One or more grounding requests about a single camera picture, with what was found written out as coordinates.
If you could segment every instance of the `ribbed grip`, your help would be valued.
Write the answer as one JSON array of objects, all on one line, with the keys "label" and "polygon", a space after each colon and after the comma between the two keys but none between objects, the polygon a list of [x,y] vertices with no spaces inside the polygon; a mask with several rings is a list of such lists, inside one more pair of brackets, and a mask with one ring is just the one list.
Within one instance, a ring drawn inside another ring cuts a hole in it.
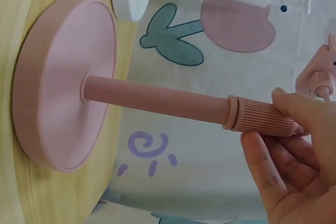
[{"label": "ribbed grip", "polygon": [[283,116],[272,104],[233,96],[229,100],[229,120],[224,126],[227,130],[256,131],[261,135],[278,137],[289,137],[296,133],[297,123]]}]

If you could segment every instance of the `fingernail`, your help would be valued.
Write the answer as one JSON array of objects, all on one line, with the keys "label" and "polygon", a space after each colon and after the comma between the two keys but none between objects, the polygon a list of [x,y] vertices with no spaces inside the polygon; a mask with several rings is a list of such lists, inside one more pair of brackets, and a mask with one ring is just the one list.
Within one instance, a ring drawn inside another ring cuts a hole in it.
[{"label": "fingernail", "polygon": [[273,92],[286,93],[286,91],[283,90],[282,88],[276,88],[276,89],[274,89]]}]

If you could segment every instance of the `pink circular base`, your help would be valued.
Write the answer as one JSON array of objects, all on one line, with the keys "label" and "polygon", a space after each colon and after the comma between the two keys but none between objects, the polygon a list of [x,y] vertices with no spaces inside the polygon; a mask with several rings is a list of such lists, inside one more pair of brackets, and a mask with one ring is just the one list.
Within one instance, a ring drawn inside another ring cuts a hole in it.
[{"label": "pink circular base", "polygon": [[69,173],[90,155],[107,105],[83,101],[81,86],[88,73],[113,77],[115,38],[99,0],[58,0],[32,27],[15,71],[13,118],[35,163]]}]

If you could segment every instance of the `finger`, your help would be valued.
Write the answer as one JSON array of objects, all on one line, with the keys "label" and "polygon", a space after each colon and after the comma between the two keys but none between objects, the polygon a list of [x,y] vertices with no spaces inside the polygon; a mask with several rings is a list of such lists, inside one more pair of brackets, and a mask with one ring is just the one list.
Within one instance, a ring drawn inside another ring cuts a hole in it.
[{"label": "finger", "polygon": [[282,181],[268,150],[258,133],[241,136],[247,165],[258,187],[267,215],[288,196],[288,189]]},{"label": "finger", "polygon": [[312,145],[303,137],[280,137],[278,142],[281,143],[300,163],[310,166],[319,171],[320,164],[316,158]]},{"label": "finger", "polygon": [[304,94],[287,94],[280,88],[273,91],[272,99],[277,110],[292,118],[307,132],[314,126],[314,119],[330,105]]},{"label": "finger", "polygon": [[305,189],[318,176],[318,172],[313,168],[304,165],[274,137],[264,137],[264,142],[269,154],[284,181],[290,183],[299,190]]}]

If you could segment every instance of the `black dot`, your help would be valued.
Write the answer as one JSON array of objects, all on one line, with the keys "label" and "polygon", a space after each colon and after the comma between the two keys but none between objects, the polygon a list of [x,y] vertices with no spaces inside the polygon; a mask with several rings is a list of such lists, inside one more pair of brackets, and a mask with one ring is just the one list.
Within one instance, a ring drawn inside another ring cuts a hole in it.
[{"label": "black dot", "polygon": [[280,10],[283,12],[283,13],[286,13],[288,11],[288,7],[287,5],[281,5],[280,6]]}]

